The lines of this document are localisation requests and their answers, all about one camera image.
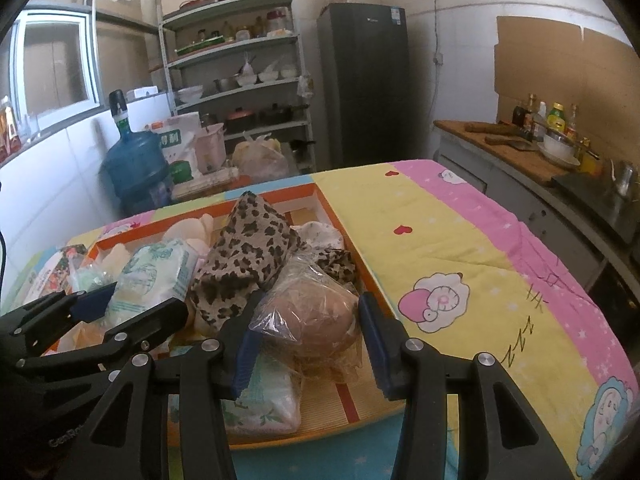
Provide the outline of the green sponge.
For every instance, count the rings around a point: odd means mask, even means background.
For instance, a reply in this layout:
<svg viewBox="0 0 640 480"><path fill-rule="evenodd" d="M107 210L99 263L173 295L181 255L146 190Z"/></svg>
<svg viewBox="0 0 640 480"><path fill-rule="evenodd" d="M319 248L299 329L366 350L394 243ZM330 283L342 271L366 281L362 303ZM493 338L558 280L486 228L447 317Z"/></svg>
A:
<svg viewBox="0 0 640 480"><path fill-rule="evenodd" d="M111 274L94 263L80 268L71 268L68 284L72 292L92 292L113 283Z"/></svg>

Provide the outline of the brown ball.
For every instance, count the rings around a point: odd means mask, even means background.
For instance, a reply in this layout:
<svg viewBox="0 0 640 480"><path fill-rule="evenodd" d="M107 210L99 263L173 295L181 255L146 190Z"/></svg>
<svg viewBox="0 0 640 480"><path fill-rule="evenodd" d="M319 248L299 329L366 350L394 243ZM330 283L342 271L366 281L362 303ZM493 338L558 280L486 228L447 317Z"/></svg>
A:
<svg viewBox="0 0 640 480"><path fill-rule="evenodd" d="M311 258L288 258L250 329L276 359L308 379L354 382L362 364L358 297Z"/></svg>

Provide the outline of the leopard print cloth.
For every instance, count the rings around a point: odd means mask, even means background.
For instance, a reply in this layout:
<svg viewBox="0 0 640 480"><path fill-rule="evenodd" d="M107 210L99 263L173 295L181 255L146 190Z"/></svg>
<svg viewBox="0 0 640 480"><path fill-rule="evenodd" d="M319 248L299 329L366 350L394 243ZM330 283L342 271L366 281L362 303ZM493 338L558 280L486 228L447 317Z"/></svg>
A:
<svg viewBox="0 0 640 480"><path fill-rule="evenodd" d="M273 285L288 257L295 254L311 258L340 284L355 286L356 264L346 246L342 250L308 246L285 215L262 196L243 193L186 296L196 331L217 335L225 322L242 313L252 292Z"/></svg>

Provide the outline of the beige plush purple dress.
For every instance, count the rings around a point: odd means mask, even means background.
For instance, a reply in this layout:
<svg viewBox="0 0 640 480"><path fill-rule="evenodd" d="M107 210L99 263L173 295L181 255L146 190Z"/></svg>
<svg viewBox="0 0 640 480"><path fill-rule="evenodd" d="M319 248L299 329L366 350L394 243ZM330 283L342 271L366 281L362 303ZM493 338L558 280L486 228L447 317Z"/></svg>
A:
<svg viewBox="0 0 640 480"><path fill-rule="evenodd" d="M203 214L200 218L186 218L176 222L162 236L162 240L183 240L201 258L205 258L212 247L214 218Z"/></svg>

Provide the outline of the yellow white doll pouch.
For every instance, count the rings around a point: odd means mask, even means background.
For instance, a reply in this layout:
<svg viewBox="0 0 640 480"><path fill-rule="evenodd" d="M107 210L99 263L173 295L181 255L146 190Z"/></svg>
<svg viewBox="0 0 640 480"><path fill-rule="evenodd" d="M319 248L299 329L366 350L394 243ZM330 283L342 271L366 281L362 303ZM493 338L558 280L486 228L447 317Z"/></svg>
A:
<svg viewBox="0 0 640 480"><path fill-rule="evenodd" d="M301 226L293 226L300 240L312 248L338 249L345 248L342 233L330 224L319 221L308 221Z"/></svg>

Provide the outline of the pink plastic packet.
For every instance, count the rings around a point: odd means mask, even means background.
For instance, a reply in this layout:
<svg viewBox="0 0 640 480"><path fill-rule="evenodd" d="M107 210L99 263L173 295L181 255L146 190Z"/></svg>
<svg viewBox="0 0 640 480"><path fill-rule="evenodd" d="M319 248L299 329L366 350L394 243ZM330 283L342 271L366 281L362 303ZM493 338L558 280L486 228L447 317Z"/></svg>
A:
<svg viewBox="0 0 640 480"><path fill-rule="evenodd" d="M56 352L69 352L102 344L106 332L103 322L79 322L58 341Z"/></svg>

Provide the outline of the orange cardboard box tray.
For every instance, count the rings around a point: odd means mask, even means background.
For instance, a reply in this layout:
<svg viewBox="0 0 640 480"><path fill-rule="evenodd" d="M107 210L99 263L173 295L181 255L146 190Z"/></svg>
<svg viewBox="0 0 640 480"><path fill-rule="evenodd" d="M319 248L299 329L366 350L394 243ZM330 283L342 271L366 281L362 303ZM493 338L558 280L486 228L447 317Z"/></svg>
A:
<svg viewBox="0 0 640 480"><path fill-rule="evenodd" d="M309 185L279 190L296 192L292 200L273 199L273 205L285 215L294 231L303 235L309 249L285 263L284 282L277 278L277 291L268 292L266 303L258 307L258 321L268 322L262 335L262 350L254 366L250 385L239 400L224 401L224 417L232 448L266 448L286 445L353 430L398 414L401 401L387 401L376 386L369 358L361 339L356 315L356 300L347 301L347 292L357 295L363 281L356 271L341 285L322 284L312 278L311 253L329 249L320 244L318 229L331 227L328 211L319 192ZM131 223L135 229L111 230L89 250L78 271L100 269L110 274L124 268L124 251L132 256L141 247L164 240L183 240L196 250L195 270L204 262L205 248L213 247L227 223L231 202L190 211L145 226ZM94 347L102 342L106 328L102 321L79 322L56 342L48 353L60 353Z"/></svg>

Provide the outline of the green white tissue pack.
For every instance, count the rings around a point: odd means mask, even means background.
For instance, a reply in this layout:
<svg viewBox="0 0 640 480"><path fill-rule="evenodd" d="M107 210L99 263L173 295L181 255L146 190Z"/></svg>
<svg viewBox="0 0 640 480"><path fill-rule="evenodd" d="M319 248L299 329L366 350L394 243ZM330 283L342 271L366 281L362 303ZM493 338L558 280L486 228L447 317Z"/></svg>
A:
<svg viewBox="0 0 640 480"><path fill-rule="evenodd" d="M185 300L197 262L198 253L184 240L138 248L119 274L102 327L110 330L171 298Z"/></svg>

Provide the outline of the colourful cartoon table cloth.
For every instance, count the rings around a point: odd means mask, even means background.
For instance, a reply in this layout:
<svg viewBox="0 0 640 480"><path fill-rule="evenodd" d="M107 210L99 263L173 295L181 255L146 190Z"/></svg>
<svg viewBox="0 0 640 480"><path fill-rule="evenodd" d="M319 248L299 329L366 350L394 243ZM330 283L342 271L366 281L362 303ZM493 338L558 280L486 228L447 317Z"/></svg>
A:
<svg viewBox="0 0 640 480"><path fill-rule="evenodd" d="M9 244L9 289L17 270L53 247L101 238L140 242L206 212L219 234L238 196L265 198L293 224L312 219L343 233L363 285L442 354L491 353L533 405L576 479L604 479L639 395L636 375L604 314L525 224L432 160L332 170L237 188L145 212L89 231L88 192L78 182L36 214L40 231ZM100 248L109 244L98 242ZM428 292L460 299L453 321L419 327L418 299ZM389 479L398 445L401 402L384 399L362 355L348 385L305 382L296 434L232 444L241 479Z"/></svg>

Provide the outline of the blue water jug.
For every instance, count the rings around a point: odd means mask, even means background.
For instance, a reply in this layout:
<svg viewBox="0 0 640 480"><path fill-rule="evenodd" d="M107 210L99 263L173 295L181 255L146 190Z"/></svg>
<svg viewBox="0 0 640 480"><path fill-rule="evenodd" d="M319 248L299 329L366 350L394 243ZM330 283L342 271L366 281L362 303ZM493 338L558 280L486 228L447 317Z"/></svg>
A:
<svg viewBox="0 0 640 480"><path fill-rule="evenodd" d="M119 140L107 151L103 167L120 209L126 216L171 204L172 182L160 136L150 130L131 129L124 92L108 95Z"/></svg>

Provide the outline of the plastic bag of food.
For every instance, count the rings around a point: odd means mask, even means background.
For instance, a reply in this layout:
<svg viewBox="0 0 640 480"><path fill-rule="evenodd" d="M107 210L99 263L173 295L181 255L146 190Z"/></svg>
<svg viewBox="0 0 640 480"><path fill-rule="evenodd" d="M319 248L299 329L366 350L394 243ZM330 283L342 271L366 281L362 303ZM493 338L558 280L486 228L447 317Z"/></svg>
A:
<svg viewBox="0 0 640 480"><path fill-rule="evenodd" d="M288 161L277 139L271 139L269 133L252 138L247 132L243 138L231 155L231 163L241 176L248 177L254 184L288 177Z"/></svg>

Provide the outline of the pink plastic bucket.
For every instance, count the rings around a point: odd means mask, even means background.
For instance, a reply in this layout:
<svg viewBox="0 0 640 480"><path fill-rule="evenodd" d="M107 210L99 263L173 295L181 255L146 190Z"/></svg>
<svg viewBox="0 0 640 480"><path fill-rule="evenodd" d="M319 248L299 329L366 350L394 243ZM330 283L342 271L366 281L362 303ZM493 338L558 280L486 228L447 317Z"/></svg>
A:
<svg viewBox="0 0 640 480"><path fill-rule="evenodd" d="M195 136L195 155L198 171L210 174L219 170L227 158L224 146L226 127L223 122L201 128Z"/></svg>

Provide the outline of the orange drink bottle pack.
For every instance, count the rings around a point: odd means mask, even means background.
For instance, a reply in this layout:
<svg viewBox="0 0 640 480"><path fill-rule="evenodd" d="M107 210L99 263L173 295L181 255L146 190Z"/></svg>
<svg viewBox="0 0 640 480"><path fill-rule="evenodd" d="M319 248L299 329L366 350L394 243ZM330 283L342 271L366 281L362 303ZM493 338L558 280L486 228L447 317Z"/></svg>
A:
<svg viewBox="0 0 640 480"><path fill-rule="evenodd" d="M0 101L0 162L21 151L22 141L17 131L14 109L8 96Z"/></svg>

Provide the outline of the white flour sack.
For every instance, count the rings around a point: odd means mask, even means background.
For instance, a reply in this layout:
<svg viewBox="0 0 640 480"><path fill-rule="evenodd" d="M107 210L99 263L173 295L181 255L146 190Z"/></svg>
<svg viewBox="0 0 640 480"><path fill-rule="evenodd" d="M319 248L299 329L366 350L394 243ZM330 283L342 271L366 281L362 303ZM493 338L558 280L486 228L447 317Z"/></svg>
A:
<svg viewBox="0 0 640 480"><path fill-rule="evenodd" d="M175 184L201 177L195 153L195 138L201 131L198 112L152 122L149 129L160 137L163 156Z"/></svg>

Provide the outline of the white bowl on counter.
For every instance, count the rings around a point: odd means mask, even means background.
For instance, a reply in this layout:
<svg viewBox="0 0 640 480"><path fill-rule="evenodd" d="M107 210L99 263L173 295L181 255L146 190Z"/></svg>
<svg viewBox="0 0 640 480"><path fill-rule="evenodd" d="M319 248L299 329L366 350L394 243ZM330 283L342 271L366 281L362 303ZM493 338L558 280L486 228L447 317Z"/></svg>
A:
<svg viewBox="0 0 640 480"><path fill-rule="evenodd" d="M556 166L565 169L577 169L580 166L580 161L575 156L574 146L555 133L546 133L537 146L542 156Z"/></svg>

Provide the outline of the dark grey refrigerator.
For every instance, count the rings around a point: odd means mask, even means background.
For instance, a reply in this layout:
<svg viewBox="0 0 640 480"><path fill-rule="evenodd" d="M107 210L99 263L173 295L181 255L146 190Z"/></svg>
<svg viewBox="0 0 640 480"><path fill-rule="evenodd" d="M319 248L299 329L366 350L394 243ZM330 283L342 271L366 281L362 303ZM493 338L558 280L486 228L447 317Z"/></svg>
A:
<svg viewBox="0 0 640 480"><path fill-rule="evenodd" d="M408 154L405 10L331 3L317 20L331 164L394 162Z"/></svg>

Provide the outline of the white metal shelf rack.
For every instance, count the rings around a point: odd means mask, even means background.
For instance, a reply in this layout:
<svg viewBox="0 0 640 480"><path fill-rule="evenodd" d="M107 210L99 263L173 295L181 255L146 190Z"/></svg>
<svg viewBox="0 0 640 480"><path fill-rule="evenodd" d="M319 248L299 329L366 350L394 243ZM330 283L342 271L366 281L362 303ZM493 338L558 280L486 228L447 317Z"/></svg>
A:
<svg viewBox="0 0 640 480"><path fill-rule="evenodd" d="M296 0L193 0L158 25L173 115L223 122L227 150L275 138L297 172L316 170Z"/></svg>

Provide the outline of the green yellow oil bottle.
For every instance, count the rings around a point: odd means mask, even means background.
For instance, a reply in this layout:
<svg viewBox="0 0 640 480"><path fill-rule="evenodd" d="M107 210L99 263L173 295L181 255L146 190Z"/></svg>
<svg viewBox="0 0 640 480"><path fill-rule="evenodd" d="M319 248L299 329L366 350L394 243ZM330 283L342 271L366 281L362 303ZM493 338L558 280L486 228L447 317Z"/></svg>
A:
<svg viewBox="0 0 640 480"><path fill-rule="evenodd" d="M563 134L566 128L564 106L559 102L554 102L547 115L547 125L550 130Z"/></svg>

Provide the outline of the steel kettle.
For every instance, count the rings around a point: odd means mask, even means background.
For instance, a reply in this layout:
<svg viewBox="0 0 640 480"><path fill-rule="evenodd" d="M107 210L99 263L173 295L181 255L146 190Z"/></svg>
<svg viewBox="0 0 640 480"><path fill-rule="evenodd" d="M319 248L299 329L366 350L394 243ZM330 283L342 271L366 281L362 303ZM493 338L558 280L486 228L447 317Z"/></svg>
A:
<svg viewBox="0 0 640 480"><path fill-rule="evenodd" d="M624 200L633 200L637 194L638 170L632 162L610 160L611 180L615 193Z"/></svg>

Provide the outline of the cardboard wall sheet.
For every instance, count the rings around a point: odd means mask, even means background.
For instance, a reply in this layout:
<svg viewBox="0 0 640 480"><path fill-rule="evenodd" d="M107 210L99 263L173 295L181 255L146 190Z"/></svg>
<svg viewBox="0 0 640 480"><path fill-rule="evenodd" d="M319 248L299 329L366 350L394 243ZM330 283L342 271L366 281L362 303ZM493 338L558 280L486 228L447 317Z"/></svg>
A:
<svg viewBox="0 0 640 480"><path fill-rule="evenodd" d="M509 120L533 93L578 106L577 133L605 157L638 164L640 63L632 47L600 32L541 18L497 18L497 117Z"/></svg>

